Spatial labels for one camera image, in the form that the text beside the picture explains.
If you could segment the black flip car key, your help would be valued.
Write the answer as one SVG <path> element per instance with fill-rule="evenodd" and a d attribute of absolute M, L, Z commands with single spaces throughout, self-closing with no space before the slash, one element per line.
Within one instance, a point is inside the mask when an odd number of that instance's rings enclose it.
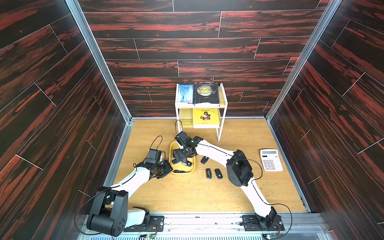
<path fill-rule="evenodd" d="M 205 165 L 207 162 L 208 162 L 209 158 L 204 156 L 202 159 L 201 159 L 201 164 Z"/>

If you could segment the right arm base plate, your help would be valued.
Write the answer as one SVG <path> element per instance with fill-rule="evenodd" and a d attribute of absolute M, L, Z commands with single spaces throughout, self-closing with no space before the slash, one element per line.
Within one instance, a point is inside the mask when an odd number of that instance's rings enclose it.
<path fill-rule="evenodd" d="M 282 232 L 285 230 L 280 215 L 276 215 L 271 222 L 258 215 L 243 215 L 240 226 L 243 226 L 245 231 L 253 232 Z"/>

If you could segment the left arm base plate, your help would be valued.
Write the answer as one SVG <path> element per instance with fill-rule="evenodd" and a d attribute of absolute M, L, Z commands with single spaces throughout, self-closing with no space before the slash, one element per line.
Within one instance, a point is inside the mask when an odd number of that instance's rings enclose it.
<path fill-rule="evenodd" d="M 150 216 L 149 220 L 145 220 L 141 225 L 128 227 L 126 230 L 130 232 L 163 232 L 165 217 L 164 216 Z"/>

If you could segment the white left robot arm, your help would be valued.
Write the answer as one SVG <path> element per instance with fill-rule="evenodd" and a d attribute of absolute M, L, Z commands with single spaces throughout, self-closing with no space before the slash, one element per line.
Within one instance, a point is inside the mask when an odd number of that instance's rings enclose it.
<path fill-rule="evenodd" d="M 146 231 L 151 227 L 150 211 L 146 208 L 128 209 L 129 198 L 143 184 L 167 176 L 173 168 L 163 158 L 164 152 L 149 149 L 146 158 L 135 165 L 131 174 L 110 187 L 101 187 L 90 199 L 87 229 L 112 237 L 134 229 Z"/>

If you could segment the yellow storage tray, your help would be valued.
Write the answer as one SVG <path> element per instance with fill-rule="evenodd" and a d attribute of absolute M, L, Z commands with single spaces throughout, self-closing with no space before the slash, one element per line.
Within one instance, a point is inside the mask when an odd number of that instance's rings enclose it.
<path fill-rule="evenodd" d="M 188 175 L 192 174 L 196 169 L 196 157 L 187 158 L 185 150 L 180 150 L 179 144 L 174 141 L 170 145 L 170 163 L 173 170 L 185 171 L 185 174 L 173 175 Z"/>

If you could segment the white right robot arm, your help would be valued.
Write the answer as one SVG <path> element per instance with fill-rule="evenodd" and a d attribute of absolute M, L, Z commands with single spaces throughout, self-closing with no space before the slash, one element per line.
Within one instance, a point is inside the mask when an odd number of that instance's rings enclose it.
<path fill-rule="evenodd" d="M 269 204 L 256 184 L 252 166 L 244 153 L 240 150 L 230 151 L 217 147 L 201 137 L 189 137 L 185 132 L 180 132 L 175 137 L 180 146 L 176 159 L 183 160 L 200 155 L 223 165 L 227 170 L 229 181 L 242 189 L 259 218 L 259 227 L 266 231 L 273 226 L 277 211 Z"/>

